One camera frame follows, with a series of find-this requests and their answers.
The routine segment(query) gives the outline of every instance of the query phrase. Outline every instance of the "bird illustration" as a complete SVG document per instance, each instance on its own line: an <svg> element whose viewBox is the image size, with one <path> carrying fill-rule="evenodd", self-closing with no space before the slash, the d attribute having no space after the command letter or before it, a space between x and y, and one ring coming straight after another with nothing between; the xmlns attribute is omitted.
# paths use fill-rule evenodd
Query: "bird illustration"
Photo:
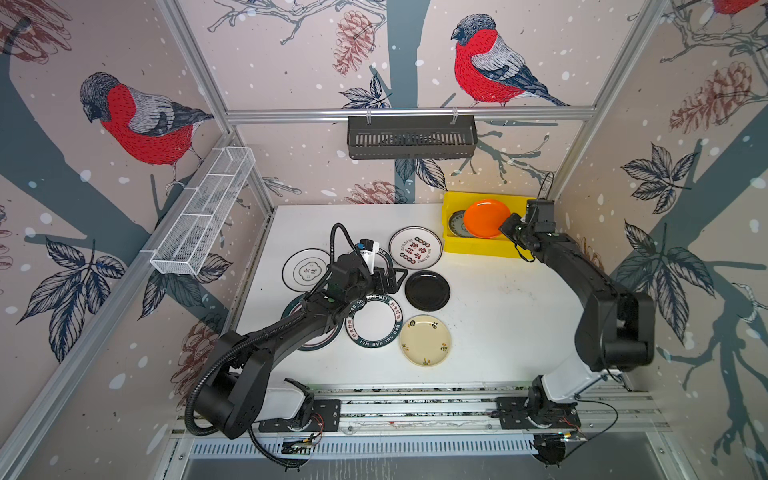
<svg viewBox="0 0 768 480"><path fill-rule="evenodd" d="M198 108L184 107L163 95L145 94L119 82L104 72L86 78L80 87L80 101L88 121L98 119L133 158L150 165L172 165L192 152L192 137L197 127L214 116Z"/></svg>
<svg viewBox="0 0 768 480"><path fill-rule="evenodd" d="M512 98L539 97L564 107L549 94L525 65L525 59L504 43L496 22L484 13L464 17L451 35L456 40L455 73L458 85L480 102L500 103Z"/></svg>
<svg viewBox="0 0 768 480"><path fill-rule="evenodd" d="M690 2L683 3L681 6L677 7L678 10L684 10L692 5L695 5L699 2L703 2L704 0L690 0ZM728 33L731 30L737 30L741 28L741 25L734 25L733 24L733 16L742 10L744 10L747 7L751 7L752 5L755 5L760 0L709 0L709 2L712 3L712 16L710 16L706 22L704 22L704 25L700 28L700 30L706 30L707 24L710 22L710 20L714 17L715 13L719 13L721 15L728 15L730 18L730 28L728 28L723 35Z"/></svg>

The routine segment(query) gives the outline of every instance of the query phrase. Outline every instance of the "white wire basket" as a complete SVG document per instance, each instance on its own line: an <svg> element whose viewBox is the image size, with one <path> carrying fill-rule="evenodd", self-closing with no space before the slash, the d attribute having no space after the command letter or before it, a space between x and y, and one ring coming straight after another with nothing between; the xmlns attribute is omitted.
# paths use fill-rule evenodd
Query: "white wire basket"
<svg viewBox="0 0 768 480"><path fill-rule="evenodd" d="M247 147L225 147L150 262L160 273L197 275L256 160Z"/></svg>

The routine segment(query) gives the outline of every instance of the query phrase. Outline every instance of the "yellow plastic container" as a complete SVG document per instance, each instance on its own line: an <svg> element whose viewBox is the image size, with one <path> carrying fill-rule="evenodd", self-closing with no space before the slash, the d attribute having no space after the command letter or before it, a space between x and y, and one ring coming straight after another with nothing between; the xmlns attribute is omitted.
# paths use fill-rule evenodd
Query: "yellow plastic container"
<svg viewBox="0 0 768 480"><path fill-rule="evenodd" d="M468 194L465 192L446 192L442 201L442 247L450 253L467 253L470 255L488 255L489 257L520 258L515 245L504 235L494 238L465 238L457 237L448 227L448 220L455 212L467 210L474 202L492 198L509 207L514 214L525 216L525 206L533 197L517 195ZM530 259L531 253L521 249Z"/></svg>

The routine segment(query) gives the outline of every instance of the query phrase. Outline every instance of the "orange plate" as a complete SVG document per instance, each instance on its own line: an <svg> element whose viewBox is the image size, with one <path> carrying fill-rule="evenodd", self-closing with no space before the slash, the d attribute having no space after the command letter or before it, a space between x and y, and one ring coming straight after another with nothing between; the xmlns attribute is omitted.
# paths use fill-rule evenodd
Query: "orange plate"
<svg viewBox="0 0 768 480"><path fill-rule="evenodd" d="M464 213L464 226L478 238L493 238L502 232L498 228L510 216L509 207L498 200L474 202Z"/></svg>

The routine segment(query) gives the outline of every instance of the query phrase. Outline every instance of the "mesh basket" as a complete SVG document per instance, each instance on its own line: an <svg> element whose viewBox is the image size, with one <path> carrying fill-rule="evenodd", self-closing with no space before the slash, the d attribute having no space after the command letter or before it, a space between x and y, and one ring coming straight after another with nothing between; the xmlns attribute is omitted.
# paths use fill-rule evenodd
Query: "mesh basket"
<svg viewBox="0 0 768 480"><path fill-rule="evenodd" d="M478 132L472 115L350 117L346 144L353 160L469 158Z"/></svg>
<svg viewBox="0 0 768 480"><path fill-rule="evenodd" d="M187 202L150 262L160 273L197 275L256 163L245 147L226 147Z"/></svg>

